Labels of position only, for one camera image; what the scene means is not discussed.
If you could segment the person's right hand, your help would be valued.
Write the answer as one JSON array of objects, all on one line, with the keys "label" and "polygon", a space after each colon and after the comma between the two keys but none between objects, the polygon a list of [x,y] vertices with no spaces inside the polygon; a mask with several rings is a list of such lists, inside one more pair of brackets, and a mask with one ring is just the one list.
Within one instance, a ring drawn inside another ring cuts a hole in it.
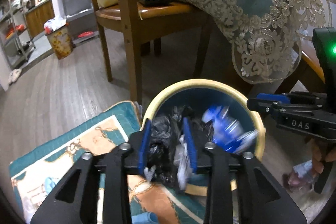
[{"label": "person's right hand", "polygon": [[312,151],[312,174],[313,176],[317,176],[321,174],[324,170],[325,162],[333,162],[336,159],[335,148],[333,148],[329,153],[326,153],[325,150],[322,149],[322,145],[318,144],[315,140],[311,141],[311,151]]}]

